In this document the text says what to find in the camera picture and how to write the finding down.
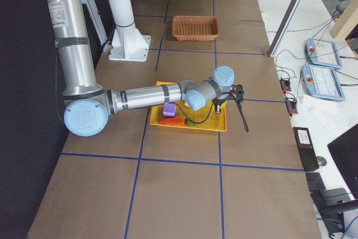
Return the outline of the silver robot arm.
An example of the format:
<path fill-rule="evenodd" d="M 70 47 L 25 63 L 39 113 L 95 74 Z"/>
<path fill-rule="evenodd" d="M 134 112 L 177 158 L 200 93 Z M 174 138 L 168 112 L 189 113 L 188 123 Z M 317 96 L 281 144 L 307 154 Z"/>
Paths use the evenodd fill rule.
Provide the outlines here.
<path fill-rule="evenodd" d="M 75 135 L 98 134 L 105 128 L 109 116 L 119 111 L 181 100 L 197 111 L 226 99 L 232 92 L 234 72 L 226 65 L 215 68 L 213 74 L 200 83 L 185 80 L 124 91 L 104 90 L 96 80 L 83 0 L 46 1 L 66 85 L 64 124 Z"/>

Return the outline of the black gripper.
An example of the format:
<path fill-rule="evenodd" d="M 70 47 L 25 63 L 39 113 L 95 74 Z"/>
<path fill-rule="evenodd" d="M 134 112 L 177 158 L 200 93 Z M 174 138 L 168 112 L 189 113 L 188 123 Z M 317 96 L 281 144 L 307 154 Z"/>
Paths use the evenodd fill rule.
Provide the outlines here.
<path fill-rule="evenodd" d="M 215 112 L 221 113 L 222 112 L 221 105 L 223 103 L 225 103 L 226 101 L 230 101 L 230 100 L 232 100 L 231 95 L 223 95 L 223 96 L 220 96 L 219 98 L 215 99 L 214 100 L 214 105 L 216 105 Z"/>

